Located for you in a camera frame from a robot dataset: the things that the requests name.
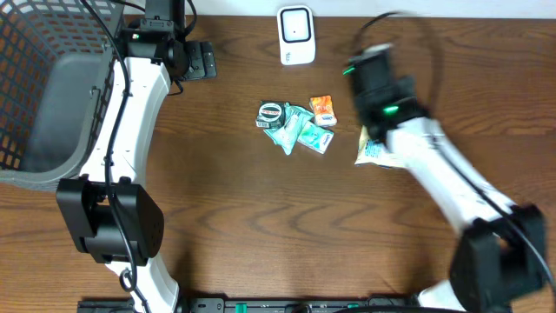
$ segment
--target candy wrapper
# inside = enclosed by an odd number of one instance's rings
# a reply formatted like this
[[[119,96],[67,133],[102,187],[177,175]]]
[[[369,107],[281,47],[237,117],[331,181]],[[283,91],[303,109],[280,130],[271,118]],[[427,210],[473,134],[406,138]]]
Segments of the candy wrapper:
[[[255,119],[257,127],[280,128],[286,122],[286,108],[289,103],[261,101],[259,115]]]
[[[303,126],[314,114],[298,106],[286,107],[286,124],[277,130],[267,129],[264,132],[274,140],[275,144],[280,145],[286,155],[292,153],[297,137],[301,133]]]
[[[303,127],[301,134],[297,138],[297,142],[324,154],[332,141],[332,137],[334,137],[332,131],[325,130],[311,122],[306,122],[305,127]]]
[[[317,126],[329,127],[338,123],[334,110],[332,110],[332,97],[313,97],[309,102],[314,112],[314,123]]]
[[[367,128],[361,128],[359,136],[359,152],[357,152],[357,160],[355,165],[372,163],[383,167],[403,169],[403,163],[395,157],[394,154],[388,152],[384,144],[371,140],[368,135]]]

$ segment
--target teal wrapper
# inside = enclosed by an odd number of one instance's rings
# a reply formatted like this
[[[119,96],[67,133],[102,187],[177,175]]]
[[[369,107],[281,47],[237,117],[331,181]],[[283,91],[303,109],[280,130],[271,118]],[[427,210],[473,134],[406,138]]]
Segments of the teal wrapper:
[[[287,156],[292,153],[297,137],[301,133],[303,126],[314,114],[302,107],[290,105],[286,107],[286,123],[277,130],[267,129],[264,132],[274,140],[275,144],[280,145]]]
[[[305,127],[301,130],[301,134],[297,141],[309,148],[324,154],[328,145],[332,141],[334,133],[330,130],[325,130],[311,122],[306,122]]]

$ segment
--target wire mesh basket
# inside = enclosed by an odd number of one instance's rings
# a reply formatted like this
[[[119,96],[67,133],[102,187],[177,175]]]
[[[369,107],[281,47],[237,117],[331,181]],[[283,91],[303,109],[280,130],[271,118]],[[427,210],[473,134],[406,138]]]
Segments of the wire mesh basket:
[[[114,34],[122,6],[89,4]],[[79,174],[111,92],[104,40],[79,0],[0,0],[0,182],[55,190]]]

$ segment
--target wood grain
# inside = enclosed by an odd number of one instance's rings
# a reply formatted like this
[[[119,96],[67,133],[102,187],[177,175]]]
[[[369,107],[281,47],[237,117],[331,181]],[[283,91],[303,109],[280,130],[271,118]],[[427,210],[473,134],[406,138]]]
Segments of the wood grain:
[[[444,49],[435,115],[473,165],[517,202],[545,212],[556,268],[556,22],[428,19]],[[165,214],[162,253],[185,290],[230,297],[411,293],[446,277],[456,239],[403,170],[353,166],[360,127],[341,75],[366,19],[315,19],[317,58],[283,67],[272,17],[200,17],[218,77],[185,84],[156,123],[148,190]],[[414,23],[377,25],[400,75],[430,85],[430,51]],[[262,99],[308,107],[331,95],[339,124],[326,155],[272,144],[254,119]],[[54,195],[1,185],[0,311],[75,311],[122,297],[115,276],[70,240]],[[545,291],[518,312],[552,309]]]

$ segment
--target wire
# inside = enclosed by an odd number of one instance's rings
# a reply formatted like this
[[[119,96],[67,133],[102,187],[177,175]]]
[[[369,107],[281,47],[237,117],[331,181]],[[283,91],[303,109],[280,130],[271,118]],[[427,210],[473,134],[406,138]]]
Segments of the wire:
[[[129,276],[129,271],[127,271],[124,275]],[[139,297],[139,300],[141,300],[141,305],[142,305],[143,312],[144,313],[150,313],[149,304],[147,303],[147,299],[145,299],[145,296],[142,294],[142,292],[139,290],[139,288],[136,288],[135,293]]]
[[[177,96],[177,95],[181,95],[181,94],[183,93],[183,86],[182,86],[182,84],[180,83],[180,81],[177,81],[177,80],[176,80],[176,81],[174,81],[174,83],[175,83],[175,85],[177,86],[177,88],[178,88],[180,91],[177,91],[177,92],[173,92],[173,93],[171,93],[171,94],[168,94],[168,96]]]
[[[129,6],[131,8],[136,8],[136,9],[142,11],[143,13],[145,12],[145,9],[143,7],[141,7],[141,6],[139,6],[135,3],[129,3],[129,2],[122,1],[122,0],[109,0],[109,1],[112,2],[112,3],[118,3],[118,4],[121,4],[121,5],[126,5],[126,6]]]
[[[195,5],[193,4],[193,0],[188,0],[189,6],[191,7],[191,11],[193,11],[193,21],[185,28],[183,36],[187,36],[191,34],[191,31],[195,28],[195,24],[197,23],[197,10],[195,9]]]
[[[371,305],[366,307],[349,308],[338,310],[335,313],[375,313],[375,312],[398,312],[398,313],[461,313],[459,310],[426,308],[418,306],[399,305]]]
[[[110,311],[108,311],[108,313],[116,313],[116,312],[135,312],[136,310],[133,309],[133,307],[131,308],[115,308],[112,309]]]
[[[362,39],[363,33],[365,30],[373,26],[374,24],[378,23],[380,20],[383,20],[387,17],[393,15],[408,15],[411,16],[412,14],[402,12],[402,11],[390,11],[379,16],[373,18],[369,22],[365,23],[354,38],[354,53],[355,55],[362,54]],[[420,28],[420,31],[427,37],[429,49],[431,52],[431,84],[430,89],[428,91],[428,110],[433,114],[438,107],[438,99],[440,97],[441,85],[442,85],[442,77],[444,76],[444,51],[442,49],[442,45],[440,44],[440,39],[436,36],[433,28],[430,26],[427,21],[421,18],[409,18],[409,21],[415,23],[417,27]]]
[[[116,227],[120,230],[120,234],[122,235],[122,240],[125,245],[126,252],[128,254],[129,259],[129,266],[131,267],[131,277],[129,277],[129,286],[124,282],[124,275],[127,270],[124,270],[120,274],[120,286],[127,292],[132,292],[136,289],[137,286],[137,263],[136,257],[131,249],[131,243],[129,242],[128,234],[123,228],[122,219],[120,218],[120,213],[117,208],[117,201],[115,201],[115,195],[113,194],[112,185],[110,182],[110,167],[113,165],[112,163],[112,150],[114,149],[114,142],[116,140],[116,135],[118,132],[118,128],[120,127],[120,122],[122,121],[123,112],[125,111],[125,105],[128,102],[129,97],[129,73],[128,69],[123,62],[122,56],[120,55],[120,51],[116,48],[116,42],[110,34],[110,31],[104,24],[103,20],[96,14],[93,8],[87,3],[86,0],[80,0],[81,4],[87,9],[91,16],[93,16],[99,26],[103,29],[106,37],[109,39],[110,44],[113,47],[114,54],[116,55],[117,61],[122,66],[122,73],[123,73],[123,80],[125,82],[125,86],[123,88],[122,94],[122,103],[120,104],[120,108],[118,110],[116,120],[114,121],[114,127],[112,128],[112,132],[110,133],[110,138],[108,141],[108,148],[106,149],[106,156],[104,157],[104,178],[106,183],[106,197],[108,198],[109,205],[112,208],[112,216],[116,222]]]
[[[291,311],[291,313],[300,313],[300,312],[303,312],[303,310],[306,310],[306,311],[307,311],[307,312],[305,312],[305,313],[313,313],[313,309],[312,309],[311,306],[308,305],[308,304],[302,304],[302,305],[300,305],[300,306],[298,306],[298,307],[295,307],[295,308]]]

